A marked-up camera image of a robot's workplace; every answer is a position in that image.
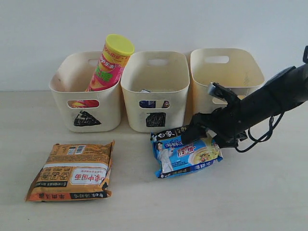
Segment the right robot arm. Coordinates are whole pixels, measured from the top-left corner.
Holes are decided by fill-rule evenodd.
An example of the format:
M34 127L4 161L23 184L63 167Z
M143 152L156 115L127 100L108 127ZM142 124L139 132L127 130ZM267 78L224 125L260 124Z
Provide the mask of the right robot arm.
M285 112L308 100L308 51L304 50L303 65L288 67L268 80L263 87L244 99L216 82L208 94L225 100L227 106L209 114L196 113L181 134L182 144L190 144L207 137L209 130L216 133L214 140L220 148L238 148L238 143L250 138L256 144L267 141Z

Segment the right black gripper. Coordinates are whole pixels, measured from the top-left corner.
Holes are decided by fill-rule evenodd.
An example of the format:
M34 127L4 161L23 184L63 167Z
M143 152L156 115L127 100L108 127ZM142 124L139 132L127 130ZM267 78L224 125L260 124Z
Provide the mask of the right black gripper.
M190 144L207 136L206 132L215 132L214 140L220 148L237 148L238 142L247 139L246 132L239 129L240 102L230 103L210 114L196 113L192 122L181 134L182 144Z

